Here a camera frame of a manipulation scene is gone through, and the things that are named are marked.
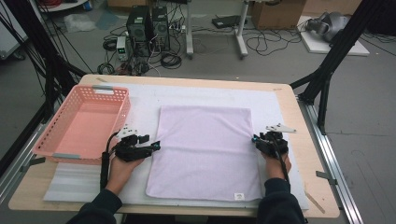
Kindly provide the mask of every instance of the plastic basket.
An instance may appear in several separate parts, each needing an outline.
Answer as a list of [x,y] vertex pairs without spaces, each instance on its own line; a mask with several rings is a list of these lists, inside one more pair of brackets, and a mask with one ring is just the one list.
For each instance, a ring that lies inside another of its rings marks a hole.
[[[131,103],[126,88],[75,86],[33,152],[52,161],[100,164],[111,134],[121,129]],[[114,138],[110,146],[114,147]]]

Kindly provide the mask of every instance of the white label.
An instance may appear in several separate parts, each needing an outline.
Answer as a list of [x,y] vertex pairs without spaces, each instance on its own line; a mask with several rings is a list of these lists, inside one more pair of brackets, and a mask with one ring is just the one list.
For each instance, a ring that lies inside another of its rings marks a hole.
[[244,200],[245,200],[245,194],[244,194],[244,193],[235,193],[235,194],[233,195],[233,198],[234,198],[236,201],[244,201]]

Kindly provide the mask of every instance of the lavender towel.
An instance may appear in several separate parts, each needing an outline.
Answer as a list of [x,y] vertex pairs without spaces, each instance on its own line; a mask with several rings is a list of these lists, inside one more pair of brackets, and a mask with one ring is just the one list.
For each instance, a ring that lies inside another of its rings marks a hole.
[[163,105],[148,196],[252,201],[262,197],[250,109]]

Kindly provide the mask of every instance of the gray floor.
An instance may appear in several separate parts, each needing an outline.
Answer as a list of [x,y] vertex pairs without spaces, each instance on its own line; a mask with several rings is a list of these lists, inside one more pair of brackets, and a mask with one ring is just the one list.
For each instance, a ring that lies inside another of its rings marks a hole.
[[[85,13],[80,9],[67,12]],[[98,21],[102,13],[103,10],[87,12],[93,21]],[[194,19],[193,22],[212,28],[210,19],[213,17]],[[117,20],[108,30],[96,29],[66,36],[89,67],[95,71],[104,61],[103,37],[108,35],[110,30],[124,23],[125,20]],[[325,57],[323,54],[307,52],[303,42],[300,42],[289,44],[286,49],[265,57],[249,50],[249,55],[241,61],[239,50],[231,35],[194,33],[194,38],[198,52],[194,54],[192,60],[188,60],[183,54],[180,68],[167,70],[159,67],[160,74],[150,70],[147,76],[289,84],[315,71]],[[396,53],[396,43],[384,44],[375,39],[370,41],[393,54]],[[392,115],[396,114],[393,88],[396,86],[394,77],[396,60],[394,55],[364,40],[361,40],[361,43],[371,52],[370,56],[347,56],[332,78],[326,131],[363,221],[394,223],[396,138],[393,127],[396,121]],[[272,42],[269,43],[269,48],[276,49],[284,45],[284,42]],[[88,71],[70,47],[66,50],[70,52],[69,60],[72,64]],[[3,156],[44,99],[33,67],[28,60],[0,61],[0,86],[2,122],[0,156]],[[295,93],[300,93],[302,90],[303,88],[299,88]],[[8,199],[9,197],[0,207],[2,223],[66,222],[75,214],[10,211],[7,208]],[[341,223],[342,219],[340,217],[336,220],[310,219],[309,221],[310,223]]]

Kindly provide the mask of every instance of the sleeve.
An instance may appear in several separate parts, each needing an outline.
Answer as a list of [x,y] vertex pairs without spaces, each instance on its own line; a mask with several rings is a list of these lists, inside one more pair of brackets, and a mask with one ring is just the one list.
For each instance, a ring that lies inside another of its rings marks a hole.
[[67,224],[115,224],[114,214],[122,206],[117,195],[107,189],[103,189],[91,203],[84,204],[78,214],[72,217]]
[[290,184],[280,178],[271,178],[264,184],[265,197],[259,204],[257,223],[304,223],[297,199],[290,193]]

